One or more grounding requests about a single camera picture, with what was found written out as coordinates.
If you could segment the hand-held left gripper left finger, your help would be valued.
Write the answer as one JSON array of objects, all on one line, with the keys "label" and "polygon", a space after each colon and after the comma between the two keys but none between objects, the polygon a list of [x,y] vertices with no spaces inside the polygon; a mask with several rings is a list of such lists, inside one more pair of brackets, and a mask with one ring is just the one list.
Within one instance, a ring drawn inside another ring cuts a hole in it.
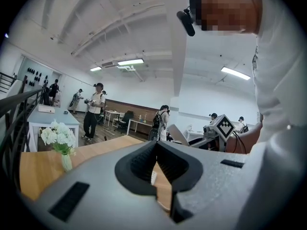
[{"label": "hand-held left gripper left finger", "polygon": [[35,218],[49,230],[174,230],[175,223],[157,203],[150,178],[154,142],[98,155],[53,182],[30,205]]}]

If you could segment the flat white box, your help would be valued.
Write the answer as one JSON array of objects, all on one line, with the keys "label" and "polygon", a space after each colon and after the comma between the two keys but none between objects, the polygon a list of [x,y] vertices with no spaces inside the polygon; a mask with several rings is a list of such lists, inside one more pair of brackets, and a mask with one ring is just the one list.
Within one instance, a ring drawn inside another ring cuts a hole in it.
[{"label": "flat white box", "polygon": [[55,113],[55,108],[52,106],[47,106],[47,105],[39,105],[38,106],[38,111],[42,113]]}]

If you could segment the white table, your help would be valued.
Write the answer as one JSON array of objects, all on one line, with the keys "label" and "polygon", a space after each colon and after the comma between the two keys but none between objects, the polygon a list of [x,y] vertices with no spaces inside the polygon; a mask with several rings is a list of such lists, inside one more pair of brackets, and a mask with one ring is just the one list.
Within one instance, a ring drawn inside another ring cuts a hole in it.
[{"label": "white table", "polygon": [[55,107],[54,113],[44,113],[38,110],[37,106],[32,113],[29,115],[27,121],[29,124],[28,138],[29,138],[29,148],[25,148],[24,151],[37,152],[38,143],[38,133],[41,127],[51,127],[51,122],[56,120],[58,123],[64,123],[68,128],[70,128],[76,137],[76,145],[78,147],[78,137],[79,137],[79,122],[75,117],[64,108]]}]

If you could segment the metal stair railing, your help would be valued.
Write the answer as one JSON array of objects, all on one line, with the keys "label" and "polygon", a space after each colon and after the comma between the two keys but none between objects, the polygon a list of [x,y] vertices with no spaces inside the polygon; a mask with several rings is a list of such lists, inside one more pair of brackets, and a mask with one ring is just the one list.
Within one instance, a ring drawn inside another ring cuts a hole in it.
[{"label": "metal stair railing", "polygon": [[4,137],[0,139],[0,173],[9,185],[20,191],[21,153],[30,150],[29,122],[27,119],[38,104],[43,103],[47,84],[38,90],[24,92],[26,79],[17,95],[0,100],[0,118],[4,118]]}]

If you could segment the white desk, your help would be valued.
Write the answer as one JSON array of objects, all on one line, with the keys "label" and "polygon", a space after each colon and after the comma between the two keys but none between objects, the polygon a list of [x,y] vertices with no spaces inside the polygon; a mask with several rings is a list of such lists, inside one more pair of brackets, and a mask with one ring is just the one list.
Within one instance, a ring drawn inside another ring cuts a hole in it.
[{"label": "white desk", "polygon": [[127,127],[127,135],[130,132],[130,126],[131,126],[132,123],[135,123],[135,126],[133,128],[135,133],[137,132],[138,124],[148,126],[148,127],[152,127],[152,125],[153,125],[152,122],[145,122],[145,121],[140,121],[140,120],[137,120],[137,119],[129,119],[128,127]]}]

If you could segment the black desk chair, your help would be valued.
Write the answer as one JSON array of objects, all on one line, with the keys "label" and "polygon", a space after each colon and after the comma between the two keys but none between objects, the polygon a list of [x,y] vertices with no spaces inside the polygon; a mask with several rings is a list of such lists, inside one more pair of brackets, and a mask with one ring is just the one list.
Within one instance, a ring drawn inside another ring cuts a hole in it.
[{"label": "black desk chair", "polygon": [[128,128],[129,120],[132,119],[134,116],[134,112],[128,110],[124,113],[123,117],[117,117],[115,118],[116,122],[116,130],[119,131],[126,131]]}]

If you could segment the person's right forearm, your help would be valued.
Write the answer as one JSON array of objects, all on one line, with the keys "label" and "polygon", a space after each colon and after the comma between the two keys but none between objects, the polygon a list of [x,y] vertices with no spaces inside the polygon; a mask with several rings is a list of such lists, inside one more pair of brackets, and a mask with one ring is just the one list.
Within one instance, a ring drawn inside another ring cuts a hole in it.
[{"label": "person's right forearm", "polygon": [[231,136],[226,143],[225,151],[228,153],[249,154],[259,139],[261,128],[262,122],[259,122],[250,131]]}]

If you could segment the row of black wall-mounted items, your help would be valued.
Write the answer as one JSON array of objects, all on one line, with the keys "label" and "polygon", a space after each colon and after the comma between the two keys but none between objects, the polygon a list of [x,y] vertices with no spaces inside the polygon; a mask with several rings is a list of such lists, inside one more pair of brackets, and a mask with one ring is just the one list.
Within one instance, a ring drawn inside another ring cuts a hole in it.
[{"label": "row of black wall-mounted items", "polygon": [[33,68],[26,69],[25,77],[25,84],[29,85],[30,87],[48,85],[48,75],[44,76],[42,72]]}]

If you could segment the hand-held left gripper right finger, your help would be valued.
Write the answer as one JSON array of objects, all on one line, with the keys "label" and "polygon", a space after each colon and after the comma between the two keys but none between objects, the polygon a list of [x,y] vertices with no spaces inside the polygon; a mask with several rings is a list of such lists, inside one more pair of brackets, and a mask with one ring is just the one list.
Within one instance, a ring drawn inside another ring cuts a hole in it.
[{"label": "hand-held left gripper right finger", "polygon": [[248,155],[190,148],[157,142],[156,161],[171,185],[170,215],[156,221],[156,230],[168,230],[205,209],[226,191],[248,160]]}]

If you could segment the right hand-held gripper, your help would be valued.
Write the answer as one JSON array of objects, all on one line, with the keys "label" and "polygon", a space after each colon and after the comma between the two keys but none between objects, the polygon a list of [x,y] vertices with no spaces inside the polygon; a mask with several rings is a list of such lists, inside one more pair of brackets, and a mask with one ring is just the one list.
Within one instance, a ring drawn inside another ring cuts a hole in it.
[{"label": "right hand-held gripper", "polygon": [[234,130],[235,126],[225,114],[217,116],[208,126],[203,127],[204,136],[189,141],[189,146],[225,152],[227,140]]}]

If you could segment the person's white shirt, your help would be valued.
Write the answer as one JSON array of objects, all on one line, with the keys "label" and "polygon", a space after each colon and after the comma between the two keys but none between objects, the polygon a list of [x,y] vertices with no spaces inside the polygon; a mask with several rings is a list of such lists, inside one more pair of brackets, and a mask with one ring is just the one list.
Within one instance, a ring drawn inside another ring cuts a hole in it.
[{"label": "person's white shirt", "polygon": [[257,106],[263,115],[258,141],[290,125],[307,125],[307,38],[282,0],[262,0],[252,61]]}]

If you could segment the long ceiling light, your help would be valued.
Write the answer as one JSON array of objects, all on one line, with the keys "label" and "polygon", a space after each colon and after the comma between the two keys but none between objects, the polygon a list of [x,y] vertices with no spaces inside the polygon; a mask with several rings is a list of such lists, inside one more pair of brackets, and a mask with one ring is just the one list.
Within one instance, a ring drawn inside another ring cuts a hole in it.
[{"label": "long ceiling light", "polygon": [[142,58],[118,61],[119,66],[128,66],[128,65],[143,64],[143,63],[144,61]]},{"label": "long ceiling light", "polygon": [[238,72],[238,71],[235,71],[233,69],[229,69],[227,67],[223,67],[221,69],[221,72],[224,72],[224,73],[227,73],[227,74],[231,74],[233,76],[236,76],[236,77],[239,77],[241,79],[244,79],[244,80],[250,80],[250,76],[246,75],[246,74],[243,74],[241,72]]}]

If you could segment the white flowers in vase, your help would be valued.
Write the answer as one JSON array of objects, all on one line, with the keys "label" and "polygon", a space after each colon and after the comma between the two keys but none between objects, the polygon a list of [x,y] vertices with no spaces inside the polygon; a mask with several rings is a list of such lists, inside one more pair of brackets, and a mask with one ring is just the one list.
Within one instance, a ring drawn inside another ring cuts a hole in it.
[{"label": "white flowers in vase", "polygon": [[64,123],[58,123],[54,119],[50,127],[40,128],[40,136],[45,145],[51,145],[55,152],[61,154],[64,171],[72,170],[71,156],[76,155],[76,137],[73,131]]}]

